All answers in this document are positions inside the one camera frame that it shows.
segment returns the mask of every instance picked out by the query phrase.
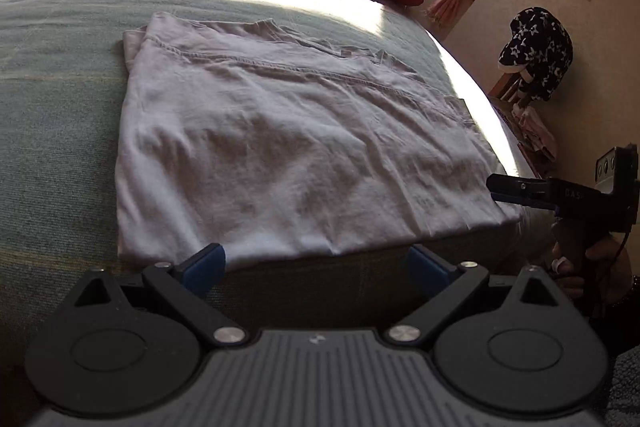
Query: black star-patterned cloth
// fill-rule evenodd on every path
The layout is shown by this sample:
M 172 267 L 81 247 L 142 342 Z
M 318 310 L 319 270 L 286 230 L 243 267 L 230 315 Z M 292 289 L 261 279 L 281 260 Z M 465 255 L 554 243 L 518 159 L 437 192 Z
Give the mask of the black star-patterned cloth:
M 548 100 L 574 60 L 574 46 L 560 21 L 544 8 L 527 8 L 510 24 L 513 38 L 500 52 L 500 69 L 520 73 L 520 96 Z

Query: bed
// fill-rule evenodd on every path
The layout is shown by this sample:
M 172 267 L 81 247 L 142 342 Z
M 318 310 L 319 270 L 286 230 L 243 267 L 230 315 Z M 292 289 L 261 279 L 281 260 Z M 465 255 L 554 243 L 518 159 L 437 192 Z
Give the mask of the bed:
M 0 366 L 21 364 L 28 338 L 78 276 L 116 256 L 114 164 L 127 88 L 124 30 L 153 12 L 191 20 L 273 19 L 311 38 L 383 49 L 431 88 L 465 100 L 504 170 L 530 176 L 517 140 L 456 61 L 387 0 L 0 0 L 2 176 Z M 548 212 L 425 244 L 453 263 L 497 269 L 533 259 L 551 239 Z M 420 296 L 406 284 L 407 245 L 263 263 L 229 273 L 207 300 L 259 327 L 383 326 Z

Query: bracelet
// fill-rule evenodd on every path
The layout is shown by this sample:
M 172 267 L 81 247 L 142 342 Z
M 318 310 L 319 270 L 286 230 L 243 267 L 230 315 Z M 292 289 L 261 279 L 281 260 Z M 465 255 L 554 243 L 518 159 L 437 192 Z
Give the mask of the bracelet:
M 607 308 L 610 310 L 615 310 L 622 304 L 628 302 L 631 299 L 631 297 L 636 294 L 639 287 L 640 287 L 640 277 L 638 277 L 638 275 L 634 275 L 634 282 L 631 285 L 631 288 L 629 288 L 629 291 L 624 294 L 622 299 L 620 299 L 618 302 L 610 304 L 609 306 L 607 306 Z

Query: ring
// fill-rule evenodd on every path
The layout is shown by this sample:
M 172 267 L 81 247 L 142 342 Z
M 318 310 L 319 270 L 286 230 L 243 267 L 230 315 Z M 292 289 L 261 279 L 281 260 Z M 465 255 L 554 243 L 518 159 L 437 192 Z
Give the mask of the ring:
M 554 259 L 553 261 L 551 261 L 551 270 L 553 270 L 553 272 L 557 273 L 559 275 L 558 272 L 558 267 L 564 263 L 564 261 L 568 261 L 568 259 L 564 256 L 562 256 L 560 259 Z

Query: wooden chair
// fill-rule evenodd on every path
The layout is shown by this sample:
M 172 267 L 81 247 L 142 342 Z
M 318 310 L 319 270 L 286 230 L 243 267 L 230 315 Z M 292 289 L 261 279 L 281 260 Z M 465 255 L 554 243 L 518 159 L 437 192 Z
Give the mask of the wooden chair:
M 527 107 L 531 102 L 531 95 L 523 98 L 518 96 L 518 86 L 522 77 L 520 73 L 504 73 L 488 93 L 489 98 L 497 98 L 505 102 L 518 103 L 520 107 Z
M 516 123 L 516 121 L 514 121 L 514 118 L 511 115 L 511 109 L 513 108 L 514 102 L 513 100 L 505 100 L 505 98 L 511 98 L 513 96 L 513 93 L 508 96 L 508 91 L 510 87 L 502 86 L 502 87 L 499 87 L 499 89 L 496 89 L 495 92 L 497 94 L 500 94 L 500 92 L 502 92 L 501 98 L 491 95 L 491 93 L 494 92 L 494 89 L 492 89 L 489 92 L 489 95 L 488 95 L 489 102 L 491 102 L 497 114 L 502 118 L 504 123 L 507 124 L 507 127 L 511 130 L 511 132 L 513 133 L 513 136 L 515 136 L 516 139 L 518 140 L 518 149 L 524 156 L 524 159 L 529 164 L 529 167 L 531 167 L 531 170 L 533 171 L 534 176 L 536 178 L 546 178 L 553 171 L 554 164 L 553 162 L 550 162 L 545 155 L 539 152 L 536 152 L 533 149 L 530 142 L 522 134 L 522 131 L 518 127 L 518 124 Z

